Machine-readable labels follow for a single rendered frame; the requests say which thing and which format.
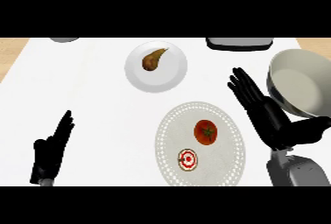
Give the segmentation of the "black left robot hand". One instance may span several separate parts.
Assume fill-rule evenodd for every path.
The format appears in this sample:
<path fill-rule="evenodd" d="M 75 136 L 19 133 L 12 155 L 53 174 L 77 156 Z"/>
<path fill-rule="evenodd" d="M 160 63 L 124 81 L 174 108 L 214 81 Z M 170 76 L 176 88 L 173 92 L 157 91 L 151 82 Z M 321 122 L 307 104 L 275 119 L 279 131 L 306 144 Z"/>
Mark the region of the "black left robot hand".
<path fill-rule="evenodd" d="M 68 110 L 58 123 L 55 134 L 34 142 L 35 162 L 30 178 L 30 183 L 34 185 L 38 185 L 40 179 L 56 179 L 74 127 L 74 118 Z"/>

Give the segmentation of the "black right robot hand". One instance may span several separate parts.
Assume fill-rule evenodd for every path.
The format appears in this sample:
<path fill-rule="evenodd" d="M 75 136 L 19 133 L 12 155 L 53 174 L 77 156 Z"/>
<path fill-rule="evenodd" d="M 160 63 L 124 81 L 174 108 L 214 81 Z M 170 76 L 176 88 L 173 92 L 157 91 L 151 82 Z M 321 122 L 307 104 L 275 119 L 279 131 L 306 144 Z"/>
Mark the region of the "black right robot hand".
<path fill-rule="evenodd" d="M 247 112 L 257 135 L 273 151 L 284 151 L 299 144 L 313 144 L 321 140 L 325 130 L 331 128 L 328 116 L 293 122 L 239 67 L 232 69 L 228 87 Z"/>

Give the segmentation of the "grey bowl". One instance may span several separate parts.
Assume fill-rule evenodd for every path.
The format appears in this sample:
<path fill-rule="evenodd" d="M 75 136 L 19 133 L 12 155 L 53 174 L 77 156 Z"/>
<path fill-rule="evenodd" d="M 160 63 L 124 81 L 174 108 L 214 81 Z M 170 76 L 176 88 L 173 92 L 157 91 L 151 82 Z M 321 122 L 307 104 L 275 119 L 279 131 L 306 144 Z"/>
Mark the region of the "grey bowl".
<path fill-rule="evenodd" d="M 266 86 L 288 113 L 331 117 L 331 59 L 303 49 L 281 51 L 270 61 Z"/>

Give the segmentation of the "red tomato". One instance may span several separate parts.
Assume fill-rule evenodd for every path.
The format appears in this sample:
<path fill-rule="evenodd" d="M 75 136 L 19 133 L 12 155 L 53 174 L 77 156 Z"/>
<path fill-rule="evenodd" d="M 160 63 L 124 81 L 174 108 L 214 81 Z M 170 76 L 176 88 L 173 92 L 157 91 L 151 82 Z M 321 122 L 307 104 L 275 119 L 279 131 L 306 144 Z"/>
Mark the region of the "red tomato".
<path fill-rule="evenodd" d="M 217 138 L 217 127 L 210 120 L 200 120 L 194 127 L 194 136 L 202 145 L 214 143 Z"/>

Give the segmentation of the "round white placemat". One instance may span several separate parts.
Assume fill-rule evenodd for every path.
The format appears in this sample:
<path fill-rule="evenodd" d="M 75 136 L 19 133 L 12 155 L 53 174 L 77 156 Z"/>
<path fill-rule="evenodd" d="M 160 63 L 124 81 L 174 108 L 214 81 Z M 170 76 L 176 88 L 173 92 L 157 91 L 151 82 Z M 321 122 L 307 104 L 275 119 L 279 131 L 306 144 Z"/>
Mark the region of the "round white placemat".
<path fill-rule="evenodd" d="M 202 145 L 194 136 L 200 120 L 217 127 L 213 144 Z M 179 153 L 195 151 L 194 171 L 179 167 Z M 244 174 L 245 148 L 239 129 L 228 114 L 210 103 L 186 102 L 164 116 L 155 136 L 155 156 L 160 173 L 171 186 L 235 186 Z"/>

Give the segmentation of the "dark grey appliance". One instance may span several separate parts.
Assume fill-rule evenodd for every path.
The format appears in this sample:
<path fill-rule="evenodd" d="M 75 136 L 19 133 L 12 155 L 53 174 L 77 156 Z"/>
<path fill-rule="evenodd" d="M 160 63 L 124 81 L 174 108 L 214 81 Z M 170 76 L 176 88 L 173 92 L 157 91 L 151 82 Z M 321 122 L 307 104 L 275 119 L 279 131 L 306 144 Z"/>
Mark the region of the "dark grey appliance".
<path fill-rule="evenodd" d="M 273 38 L 207 38 L 205 42 L 213 50 L 251 52 L 267 50 Z"/>

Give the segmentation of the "white plate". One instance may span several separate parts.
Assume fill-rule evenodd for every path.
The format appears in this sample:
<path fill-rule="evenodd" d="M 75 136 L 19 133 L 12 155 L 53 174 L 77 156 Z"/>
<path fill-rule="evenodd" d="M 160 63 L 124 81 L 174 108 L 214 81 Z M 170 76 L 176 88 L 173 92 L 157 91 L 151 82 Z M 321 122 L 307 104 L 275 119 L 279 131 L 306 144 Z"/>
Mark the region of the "white plate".
<path fill-rule="evenodd" d="M 171 90 L 188 72 L 188 60 L 182 49 L 170 42 L 151 41 L 129 54 L 126 76 L 136 89 L 148 93 Z"/>

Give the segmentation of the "brown pear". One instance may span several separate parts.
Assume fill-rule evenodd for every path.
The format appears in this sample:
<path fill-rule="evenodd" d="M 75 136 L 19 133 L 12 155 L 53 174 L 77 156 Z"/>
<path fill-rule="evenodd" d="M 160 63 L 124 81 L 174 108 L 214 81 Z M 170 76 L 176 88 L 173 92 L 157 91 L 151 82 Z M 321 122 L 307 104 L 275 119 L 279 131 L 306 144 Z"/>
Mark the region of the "brown pear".
<path fill-rule="evenodd" d="M 161 48 L 149 53 L 142 59 L 142 68 L 146 71 L 154 71 L 158 68 L 161 55 L 167 52 L 167 48 Z"/>

